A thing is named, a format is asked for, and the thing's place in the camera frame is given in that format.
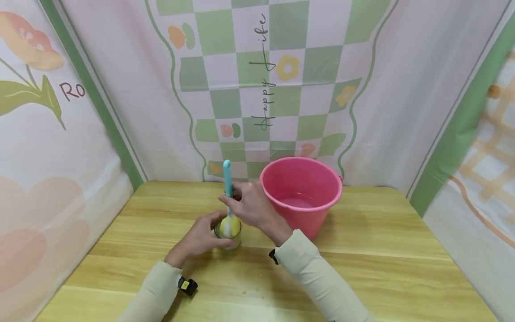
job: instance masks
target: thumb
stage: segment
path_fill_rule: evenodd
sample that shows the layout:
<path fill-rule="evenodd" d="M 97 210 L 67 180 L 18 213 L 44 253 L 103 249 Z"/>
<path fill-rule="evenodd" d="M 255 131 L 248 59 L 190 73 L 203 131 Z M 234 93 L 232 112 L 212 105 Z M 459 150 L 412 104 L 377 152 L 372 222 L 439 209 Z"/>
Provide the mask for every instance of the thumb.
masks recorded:
<path fill-rule="evenodd" d="M 234 213 L 238 212 L 239 201 L 237 201 L 231 197 L 228 197 L 228 196 L 219 196 L 218 200 L 223 202 L 227 207 L 231 208 L 231 210 Z"/>
<path fill-rule="evenodd" d="M 232 239 L 216 238 L 213 241 L 213 245 L 217 248 L 228 248 L 228 247 L 235 247 L 236 242 Z"/>

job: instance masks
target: sponge brush head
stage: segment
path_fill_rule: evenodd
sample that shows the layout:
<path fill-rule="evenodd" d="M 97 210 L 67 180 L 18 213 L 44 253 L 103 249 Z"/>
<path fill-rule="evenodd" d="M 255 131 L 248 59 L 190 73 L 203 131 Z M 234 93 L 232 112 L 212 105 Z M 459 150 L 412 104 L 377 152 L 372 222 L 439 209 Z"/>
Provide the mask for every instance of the sponge brush head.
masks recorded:
<path fill-rule="evenodd" d="M 241 223 L 236 216 L 227 216 L 220 223 L 220 235 L 223 238 L 234 238 L 239 234 Z"/>

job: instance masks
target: hand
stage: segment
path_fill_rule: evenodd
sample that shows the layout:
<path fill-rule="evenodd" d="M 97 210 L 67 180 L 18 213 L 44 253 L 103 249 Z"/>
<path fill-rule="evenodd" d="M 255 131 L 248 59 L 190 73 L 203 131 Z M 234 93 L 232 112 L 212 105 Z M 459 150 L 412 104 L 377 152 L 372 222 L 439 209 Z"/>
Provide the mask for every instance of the hand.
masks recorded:
<path fill-rule="evenodd" d="M 220 239 L 211 233 L 211 230 L 226 216 L 226 211 L 218 210 L 198 217 L 186 235 L 170 250 L 164 261 L 173 267 L 182 268 L 191 255 L 200 255 L 213 248 L 236 246 L 235 241 Z"/>
<path fill-rule="evenodd" d="M 293 230 L 268 200 L 259 182 L 233 182 L 233 198 L 218 199 L 245 224 L 261 229 L 277 246 L 290 238 Z"/>

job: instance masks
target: green leaf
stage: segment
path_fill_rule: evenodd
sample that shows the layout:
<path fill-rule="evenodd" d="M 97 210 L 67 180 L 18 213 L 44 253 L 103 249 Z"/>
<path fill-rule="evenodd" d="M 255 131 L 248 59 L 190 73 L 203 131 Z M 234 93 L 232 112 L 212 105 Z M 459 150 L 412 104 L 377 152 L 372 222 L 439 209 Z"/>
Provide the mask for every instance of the green leaf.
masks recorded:
<path fill-rule="evenodd" d="M 15 81 L 0 80 L 0 116 L 27 103 L 41 103 L 39 93 L 32 87 Z"/>
<path fill-rule="evenodd" d="M 52 110 L 52 112 L 56 115 L 57 120 L 61 123 L 63 129 L 66 129 L 64 123 L 61 119 L 61 106 L 59 105 L 59 101 L 57 100 L 56 92 L 52 88 L 50 81 L 46 75 L 43 75 L 43 85 L 41 86 L 41 105 L 44 105 Z"/>

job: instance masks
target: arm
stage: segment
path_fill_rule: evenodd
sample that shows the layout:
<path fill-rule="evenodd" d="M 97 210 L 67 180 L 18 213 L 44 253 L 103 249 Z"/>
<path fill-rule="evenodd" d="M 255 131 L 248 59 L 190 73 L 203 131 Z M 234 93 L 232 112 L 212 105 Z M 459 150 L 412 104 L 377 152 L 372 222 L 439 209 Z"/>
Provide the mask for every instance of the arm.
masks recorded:
<path fill-rule="evenodd" d="M 350 286 L 300 230 L 282 218 L 263 232 L 279 247 L 275 257 L 306 290 L 330 322 L 375 322 Z"/>
<path fill-rule="evenodd" d="M 272 207 L 259 182 L 233 182 L 234 199 L 218 199 L 247 225 L 261 229 L 277 246 L 286 267 L 329 322 L 374 322 L 344 279 L 300 230 L 293 231 Z"/>
<path fill-rule="evenodd" d="M 226 217 L 215 211 L 198 217 L 188 233 L 152 268 L 140 291 L 129 303 L 117 322 L 160 322 L 171 307 L 182 276 L 182 266 L 190 256 L 200 255 L 213 248 L 234 246 L 234 241 L 218 239 L 211 230 Z"/>
<path fill-rule="evenodd" d="M 182 270 L 159 261 L 117 322 L 160 322 L 175 299 Z"/>

